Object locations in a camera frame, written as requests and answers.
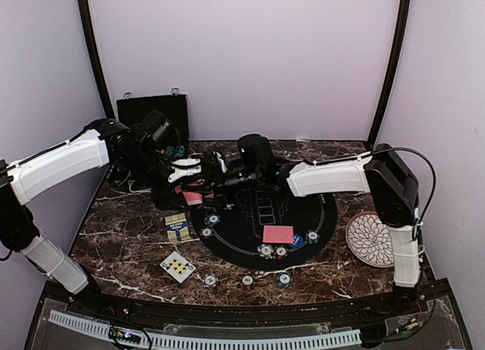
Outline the red-backed playing card deck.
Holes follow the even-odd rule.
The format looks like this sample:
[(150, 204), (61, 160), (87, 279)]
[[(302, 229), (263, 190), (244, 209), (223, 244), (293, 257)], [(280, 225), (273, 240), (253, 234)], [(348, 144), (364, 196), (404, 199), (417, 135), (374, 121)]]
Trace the red-backed playing card deck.
[(182, 190), (182, 186), (177, 186), (175, 188), (175, 193), (177, 194), (181, 193), (188, 206), (200, 205), (203, 203), (203, 197), (201, 193), (185, 192)]

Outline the red card deck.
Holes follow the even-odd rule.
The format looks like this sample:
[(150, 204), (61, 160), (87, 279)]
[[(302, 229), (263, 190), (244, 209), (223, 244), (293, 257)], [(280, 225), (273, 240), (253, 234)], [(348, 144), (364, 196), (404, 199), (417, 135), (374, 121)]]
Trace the red card deck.
[(185, 242), (190, 239), (189, 225), (184, 213), (166, 216), (164, 222), (168, 242)]

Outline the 50 chips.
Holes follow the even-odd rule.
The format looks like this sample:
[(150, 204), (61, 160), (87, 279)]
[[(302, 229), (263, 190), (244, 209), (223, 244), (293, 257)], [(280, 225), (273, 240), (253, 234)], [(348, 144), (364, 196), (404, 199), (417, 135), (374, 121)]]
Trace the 50 chips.
[(216, 214), (216, 213), (211, 213), (211, 214), (208, 214), (206, 217), (205, 217), (205, 225), (206, 226), (214, 226), (214, 225), (217, 225), (221, 222), (221, 216), (219, 214)]
[(310, 245), (314, 245), (314, 244), (317, 244), (319, 239), (320, 239), (320, 234), (318, 231), (315, 231), (315, 230), (309, 230), (307, 233), (306, 233), (306, 242)]

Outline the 100 chips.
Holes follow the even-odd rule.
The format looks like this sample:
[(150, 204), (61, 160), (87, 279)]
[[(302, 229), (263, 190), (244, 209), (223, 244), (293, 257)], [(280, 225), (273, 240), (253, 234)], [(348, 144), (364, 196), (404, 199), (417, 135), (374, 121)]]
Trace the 100 chips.
[(286, 258), (288, 254), (289, 254), (288, 248), (283, 245), (279, 245), (274, 248), (274, 257), (277, 260)]
[(200, 230), (199, 234), (203, 239), (209, 239), (213, 236), (213, 229), (210, 227), (204, 227)]

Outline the card dealt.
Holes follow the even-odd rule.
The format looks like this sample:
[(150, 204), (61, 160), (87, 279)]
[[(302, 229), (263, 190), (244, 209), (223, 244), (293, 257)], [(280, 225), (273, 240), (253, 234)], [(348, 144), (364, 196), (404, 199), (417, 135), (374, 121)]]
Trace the card dealt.
[(292, 244), (293, 241), (293, 226), (265, 225), (263, 228), (263, 243)]

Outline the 10 chips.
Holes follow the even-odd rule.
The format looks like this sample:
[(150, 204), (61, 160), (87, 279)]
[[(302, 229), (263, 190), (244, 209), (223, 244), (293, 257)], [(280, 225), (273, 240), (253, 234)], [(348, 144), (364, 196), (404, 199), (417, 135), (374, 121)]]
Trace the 10 chips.
[(274, 258), (274, 248), (269, 244), (261, 244), (257, 247), (258, 255), (266, 260)]

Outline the blue chip stack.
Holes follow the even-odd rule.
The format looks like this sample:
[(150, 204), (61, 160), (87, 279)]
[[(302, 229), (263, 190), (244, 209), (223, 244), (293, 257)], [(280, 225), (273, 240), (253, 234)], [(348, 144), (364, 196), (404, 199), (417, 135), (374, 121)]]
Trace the blue chip stack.
[(217, 275), (213, 273), (207, 273), (206, 275), (204, 275), (202, 282), (205, 288), (213, 289), (218, 286), (219, 279)]

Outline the blue small blind button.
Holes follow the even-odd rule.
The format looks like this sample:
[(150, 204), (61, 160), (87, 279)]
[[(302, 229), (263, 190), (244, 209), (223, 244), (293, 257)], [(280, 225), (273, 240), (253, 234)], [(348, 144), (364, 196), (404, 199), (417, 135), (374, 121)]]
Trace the blue small blind button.
[(298, 233), (295, 233), (293, 235), (293, 243), (290, 244), (289, 246), (291, 248), (300, 248), (303, 244), (304, 244), (304, 239), (302, 238), (302, 236), (299, 235)]

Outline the orange 100 chip stack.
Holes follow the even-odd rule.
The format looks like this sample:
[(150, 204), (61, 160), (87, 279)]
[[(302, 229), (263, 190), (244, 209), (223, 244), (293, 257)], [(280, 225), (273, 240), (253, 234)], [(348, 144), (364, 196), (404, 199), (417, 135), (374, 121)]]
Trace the orange 100 chip stack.
[(244, 286), (252, 286), (254, 284), (254, 281), (255, 280), (254, 280), (253, 276), (251, 276), (251, 275), (245, 275), (241, 279), (241, 283)]

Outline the green-blue 50 chip stack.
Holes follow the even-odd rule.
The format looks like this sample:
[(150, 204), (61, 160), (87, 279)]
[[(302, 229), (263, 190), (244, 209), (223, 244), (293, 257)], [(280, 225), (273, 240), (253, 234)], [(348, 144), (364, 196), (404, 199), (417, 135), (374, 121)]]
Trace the green-blue 50 chip stack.
[(288, 272), (282, 272), (277, 275), (276, 284), (279, 288), (285, 289), (293, 284), (293, 276)]

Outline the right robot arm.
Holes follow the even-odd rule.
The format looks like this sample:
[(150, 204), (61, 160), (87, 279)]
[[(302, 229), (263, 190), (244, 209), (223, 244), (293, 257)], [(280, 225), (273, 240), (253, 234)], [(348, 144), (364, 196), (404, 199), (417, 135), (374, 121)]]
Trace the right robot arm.
[(249, 269), (301, 264), (318, 254), (336, 229), (337, 192), (368, 193), (390, 230), (393, 282), (387, 298), (394, 315), (416, 302), (421, 275), (421, 223), (427, 207), (418, 178), (401, 149), (379, 145), (371, 152), (330, 161), (276, 157), (266, 138), (238, 143), (239, 159), (206, 152), (202, 161), (203, 203), (191, 210), (192, 224), (217, 256)]

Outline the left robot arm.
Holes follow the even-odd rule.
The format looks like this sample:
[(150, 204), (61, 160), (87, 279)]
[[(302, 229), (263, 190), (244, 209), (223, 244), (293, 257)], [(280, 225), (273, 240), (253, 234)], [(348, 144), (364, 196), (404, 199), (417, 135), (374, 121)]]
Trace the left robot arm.
[(94, 120), (75, 137), (10, 164), (1, 163), (1, 243), (22, 254), (45, 274), (77, 296), (91, 317), (107, 310), (95, 280), (54, 245), (39, 229), (27, 208), (38, 195), (89, 170), (120, 164), (149, 183), (167, 189), (174, 177), (174, 157), (162, 156), (180, 133), (162, 113), (151, 111), (132, 127), (109, 118)]

